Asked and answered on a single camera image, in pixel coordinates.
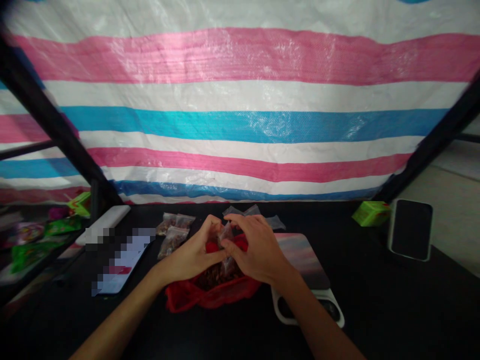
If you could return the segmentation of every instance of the green box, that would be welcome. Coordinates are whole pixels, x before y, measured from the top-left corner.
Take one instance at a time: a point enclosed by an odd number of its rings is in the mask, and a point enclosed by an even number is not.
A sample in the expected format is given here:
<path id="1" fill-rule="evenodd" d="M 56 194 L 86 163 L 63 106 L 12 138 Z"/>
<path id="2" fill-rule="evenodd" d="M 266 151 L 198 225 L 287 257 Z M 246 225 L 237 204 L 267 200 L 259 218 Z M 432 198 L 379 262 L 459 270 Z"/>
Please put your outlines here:
<path id="1" fill-rule="evenodd" d="M 383 201 L 364 201 L 352 215 L 361 227 L 377 227 L 389 217 L 392 209 Z"/>
<path id="2" fill-rule="evenodd" d="M 67 203 L 70 209 L 75 211 L 75 214 L 80 215 L 84 218 L 90 217 L 90 198 L 91 198 L 90 191 L 82 192 L 73 200 Z"/>

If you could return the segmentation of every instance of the pixelated screen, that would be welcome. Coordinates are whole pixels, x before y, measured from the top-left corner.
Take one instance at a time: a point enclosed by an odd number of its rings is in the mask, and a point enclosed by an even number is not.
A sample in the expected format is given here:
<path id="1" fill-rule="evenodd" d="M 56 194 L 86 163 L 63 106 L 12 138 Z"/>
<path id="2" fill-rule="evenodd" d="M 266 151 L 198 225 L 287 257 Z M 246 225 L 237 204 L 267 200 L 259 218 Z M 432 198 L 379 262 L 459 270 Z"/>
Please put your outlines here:
<path id="1" fill-rule="evenodd" d="M 99 244 L 106 243 L 105 235 L 111 236 L 111 230 L 102 229 L 103 234 L 99 235 L 92 229 L 88 234 L 89 247 L 92 250 L 99 249 Z M 125 239 L 126 241 L 119 244 L 119 250 L 115 250 L 110 258 L 103 260 L 102 273 L 98 274 L 97 281 L 92 282 L 92 296 L 113 295 L 122 290 L 145 249 L 155 239 L 155 229 L 133 229 L 133 235 L 126 236 Z"/>

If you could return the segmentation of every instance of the white remote control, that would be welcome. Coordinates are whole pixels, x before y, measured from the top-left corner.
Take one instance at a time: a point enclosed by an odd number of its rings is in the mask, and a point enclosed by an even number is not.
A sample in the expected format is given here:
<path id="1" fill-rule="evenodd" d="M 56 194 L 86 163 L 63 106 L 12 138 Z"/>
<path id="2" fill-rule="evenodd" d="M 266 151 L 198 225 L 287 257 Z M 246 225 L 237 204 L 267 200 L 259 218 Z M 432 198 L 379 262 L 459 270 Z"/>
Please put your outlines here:
<path id="1" fill-rule="evenodd" d="M 75 241 L 77 245 L 98 244 L 99 237 L 104 236 L 104 229 L 114 228 L 130 211 L 128 205 L 112 206 L 92 226 L 87 228 Z"/>

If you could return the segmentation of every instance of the plastic tarp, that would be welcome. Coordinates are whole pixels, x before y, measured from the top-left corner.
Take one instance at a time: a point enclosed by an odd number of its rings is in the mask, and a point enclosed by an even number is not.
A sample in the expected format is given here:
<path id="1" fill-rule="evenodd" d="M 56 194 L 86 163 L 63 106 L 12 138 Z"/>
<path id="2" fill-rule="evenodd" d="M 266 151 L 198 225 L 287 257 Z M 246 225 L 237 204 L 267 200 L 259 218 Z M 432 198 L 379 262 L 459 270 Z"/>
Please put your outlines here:
<path id="1" fill-rule="evenodd" d="M 480 68 L 479 20 L 468 0 L 19 0 L 5 22 L 144 204 L 373 196 Z M 42 139 L 6 89 L 0 126 L 3 148 Z M 65 201 L 85 181 L 62 157 L 2 161 L 0 201 Z"/>

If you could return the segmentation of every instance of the green snack bag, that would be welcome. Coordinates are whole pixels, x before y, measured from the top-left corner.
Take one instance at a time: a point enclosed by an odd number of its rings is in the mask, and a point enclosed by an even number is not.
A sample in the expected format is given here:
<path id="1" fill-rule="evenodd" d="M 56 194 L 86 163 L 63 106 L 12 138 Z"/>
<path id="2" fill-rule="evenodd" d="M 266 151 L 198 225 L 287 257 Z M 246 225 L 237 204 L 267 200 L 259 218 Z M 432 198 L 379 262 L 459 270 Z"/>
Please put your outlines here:
<path id="1" fill-rule="evenodd" d="M 18 273 L 38 260 L 47 256 L 52 249 L 62 245 L 62 242 L 37 242 L 11 248 L 12 266 L 10 272 Z"/>
<path id="2" fill-rule="evenodd" d="M 390 206 L 383 201 L 364 201 L 352 218 L 361 227 L 377 227 L 390 217 Z"/>
<path id="3" fill-rule="evenodd" d="M 75 215 L 66 219 L 49 222 L 45 226 L 45 236 L 65 234 L 72 231 L 80 230 L 82 222 L 80 216 Z"/>
<path id="4" fill-rule="evenodd" d="M 75 214 L 84 218 L 90 217 L 90 201 L 92 194 L 90 191 L 82 192 L 73 200 L 67 203 L 68 207 L 75 211 Z"/>

